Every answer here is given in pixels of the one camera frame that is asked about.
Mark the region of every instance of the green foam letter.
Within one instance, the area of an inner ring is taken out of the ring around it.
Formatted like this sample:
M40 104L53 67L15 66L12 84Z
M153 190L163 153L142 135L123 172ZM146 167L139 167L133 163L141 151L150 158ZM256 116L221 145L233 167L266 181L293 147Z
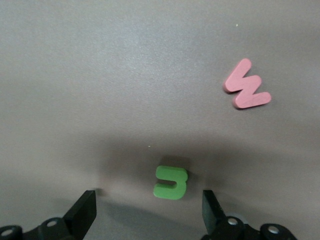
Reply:
M154 186L153 194L161 199L178 200L182 198L187 190L188 174L184 168L173 166L158 166L155 171L158 179L173 181L175 184L157 183Z

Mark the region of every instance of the green letter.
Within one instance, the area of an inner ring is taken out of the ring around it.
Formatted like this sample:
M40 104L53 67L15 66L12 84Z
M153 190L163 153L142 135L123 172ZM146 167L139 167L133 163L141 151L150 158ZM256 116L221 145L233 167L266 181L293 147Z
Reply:
M153 194L162 199L178 200L182 198L187 190L188 174L184 168L173 166L158 166L155 175L158 179L174 181L174 185L157 183Z

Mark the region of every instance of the pink foam letter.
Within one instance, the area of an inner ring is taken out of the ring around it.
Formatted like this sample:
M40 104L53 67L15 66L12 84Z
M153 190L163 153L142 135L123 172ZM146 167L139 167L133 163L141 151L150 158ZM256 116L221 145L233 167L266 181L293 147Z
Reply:
M245 77L251 66L248 58L242 59L223 84L223 89L228 93L240 91L232 100L233 105L239 109L263 105L271 101L271 95L268 92L255 94L262 82L258 75Z

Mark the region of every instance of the black plastic part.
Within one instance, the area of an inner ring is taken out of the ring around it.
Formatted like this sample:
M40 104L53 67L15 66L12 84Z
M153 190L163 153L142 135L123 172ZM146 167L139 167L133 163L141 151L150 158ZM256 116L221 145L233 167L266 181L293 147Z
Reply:
M216 226L226 218L215 194L211 190L204 190L202 195L202 218L209 235L211 235Z
M82 240L97 216L96 192L85 191L63 219L76 240Z
M25 233L17 225L1 227L0 240L82 240L96 215L96 193L86 191L64 217L50 218Z
M203 191L202 217L208 235L201 240L297 240L279 224L264 224L258 231L236 217L226 216L211 190Z
M10 231L10 234L3 235L6 231ZM22 228L17 225L0 227L0 240L21 240Z
M235 224L229 223L229 220L234 220ZM218 224L210 238L212 240L239 240L243 239L244 230L245 225L240 219L229 217Z
M266 240L297 240L287 228L279 224L264 224L260 228L260 233Z

